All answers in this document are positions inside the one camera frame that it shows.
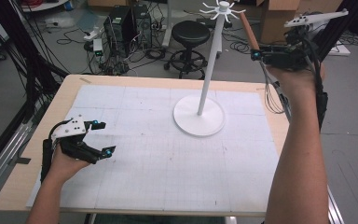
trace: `brown stick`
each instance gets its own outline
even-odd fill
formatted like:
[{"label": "brown stick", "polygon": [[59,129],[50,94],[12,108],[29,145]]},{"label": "brown stick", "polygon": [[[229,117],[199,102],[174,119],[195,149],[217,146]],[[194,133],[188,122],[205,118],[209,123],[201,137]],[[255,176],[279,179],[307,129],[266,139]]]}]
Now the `brown stick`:
[{"label": "brown stick", "polygon": [[255,34],[253,33],[252,27],[249,24],[248,20],[246,19],[245,14],[242,12],[240,13],[243,30],[245,30],[246,38],[249,41],[249,45],[251,46],[251,49],[260,49],[258,47],[257,41],[255,39]]}]

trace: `computer tower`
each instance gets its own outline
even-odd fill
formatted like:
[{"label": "computer tower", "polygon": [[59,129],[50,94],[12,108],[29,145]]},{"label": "computer tower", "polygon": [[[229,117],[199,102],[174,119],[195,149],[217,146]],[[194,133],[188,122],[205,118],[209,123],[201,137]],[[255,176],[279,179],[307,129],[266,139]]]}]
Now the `computer tower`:
[{"label": "computer tower", "polygon": [[113,55],[128,57],[130,42],[136,36],[131,8],[129,6],[114,6],[103,23],[103,27]]},{"label": "computer tower", "polygon": [[133,17],[135,19],[137,40],[140,48],[152,48],[152,30],[151,17],[147,12],[145,4],[136,4],[132,6]]}]

